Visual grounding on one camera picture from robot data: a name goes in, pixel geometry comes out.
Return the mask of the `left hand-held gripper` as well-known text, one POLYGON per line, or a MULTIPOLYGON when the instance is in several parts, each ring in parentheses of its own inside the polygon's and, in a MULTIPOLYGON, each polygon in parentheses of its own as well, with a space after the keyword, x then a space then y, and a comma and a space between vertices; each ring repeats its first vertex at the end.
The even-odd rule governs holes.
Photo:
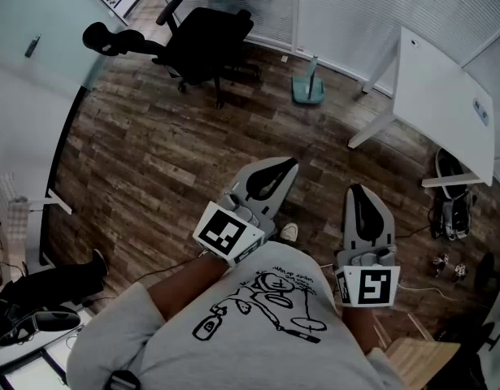
POLYGON ((274 216, 299 171, 298 160, 273 157, 244 166, 236 175, 236 192, 209 202, 193 232, 206 251, 234 267, 275 232, 274 216))

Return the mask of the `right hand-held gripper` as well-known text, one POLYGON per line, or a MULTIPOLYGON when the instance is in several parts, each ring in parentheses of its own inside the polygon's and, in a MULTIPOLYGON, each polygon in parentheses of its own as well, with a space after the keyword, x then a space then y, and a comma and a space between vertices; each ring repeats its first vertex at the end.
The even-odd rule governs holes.
POLYGON ((400 266, 393 244, 395 225, 387 205, 369 188, 352 184, 344 205, 343 245, 334 274, 344 307, 392 306, 400 266), (365 245, 385 247, 358 249, 365 245))

